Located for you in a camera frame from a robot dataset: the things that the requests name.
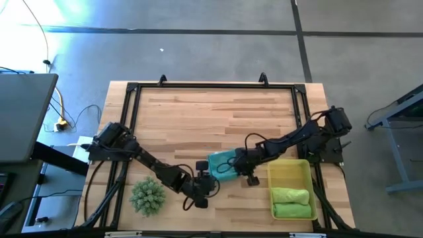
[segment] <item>concrete floor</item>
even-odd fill
[[[289,0],[27,2],[46,25],[295,30]],[[423,31],[419,0],[297,2],[308,31]],[[11,1],[2,18],[34,24],[20,1]],[[0,55],[0,65],[43,72],[45,46],[39,29],[12,31],[15,25],[2,23],[8,32],[2,46],[9,47]],[[265,71],[272,82],[305,82],[296,36],[49,33],[48,39],[52,72],[59,75],[58,88],[74,117],[89,104],[102,107],[111,80],[158,80],[164,73],[171,81],[256,81]],[[313,82],[324,84],[328,103],[343,106],[353,125],[342,140],[352,141],[344,150],[344,169],[357,227],[421,236],[423,192],[385,193],[400,177],[385,132],[367,132],[363,125],[370,112],[423,83],[423,38],[305,37],[305,46]],[[41,131],[38,139],[74,143],[96,133],[95,118],[90,109],[81,116],[77,132]],[[50,110],[44,123],[51,127],[56,120]]]

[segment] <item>yellow plastic bin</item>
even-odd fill
[[[304,159],[277,159],[268,164],[270,209],[274,219],[314,220],[317,218],[316,201],[311,180],[310,164]],[[271,188],[294,188],[309,191],[310,218],[276,218],[273,211],[273,197]]]

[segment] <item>green towel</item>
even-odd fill
[[[311,218],[310,205],[297,203],[273,204],[275,218]]]
[[[273,203],[296,202],[308,205],[310,194],[305,189],[272,188]]]

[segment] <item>wooden table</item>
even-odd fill
[[[119,122],[124,102],[126,81],[110,82],[100,130],[107,122]],[[327,109],[323,85],[305,84],[311,113]],[[132,115],[132,104],[126,126]],[[296,129],[291,93],[283,89],[143,89],[137,114],[135,136],[152,155],[169,163],[186,163],[195,168],[197,160],[216,151],[244,146],[248,133],[260,133],[267,138],[278,138]],[[249,146],[260,138],[250,137]],[[297,157],[291,147],[283,158]],[[88,197],[88,215],[103,199],[111,162],[98,170]],[[255,170],[259,186],[249,187],[245,177],[221,185],[219,194],[209,199],[208,209],[191,208],[185,212],[183,194],[165,189],[167,201],[157,216],[145,218],[135,213],[128,202],[132,186],[154,174],[141,163],[130,163],[119,230],[163,231],[312,231],[310,221],[274,220],[270,201],[266,166]],[[84,187],[93,173],[91,165]],[[354,226],[344,178],[338,167],[322,164],[327,198],[344,221]],[[83,223],[83,196],[75,225]],[[115,200],[108,220],[111,220]],[[318,203],[319,221],[323,223]]]

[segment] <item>gray metal stand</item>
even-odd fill
[[[399,99],[397,102],[399,103],[393,109],[388,111],[384,116],[374,120],[371,122],[370,125],[365,125],[365,128],[369,131],[372,131],[377,126],[383,126],[389,138],[389,143],[391,145],[391,149],[394,155],[395,163],[397,164],[397,168],[399,174],[401,176],[402,182],[398,184],[394,184],[392,186],[388,186],[386,191],[388,193],[392,192],[399,192],[399,191],[406,191],[406,190],[414,190],[417,188],[423,188],[423,180],[411,180],[409,173],[407,172],[407,166],[403,163],[401,158],[401,154],[399,151],[399,144],[395,140],[395,135],[393,133],[395,126],[391,125],[393,120],[400,119],[401,121],[420,121],[421,118],[414,118],[408,117],[406,112],[410,112],[413,109],[416,109],[418,106],[422,106],[423,103],[423,91],[416,92],[415,90],[407,94],[406,96]]]

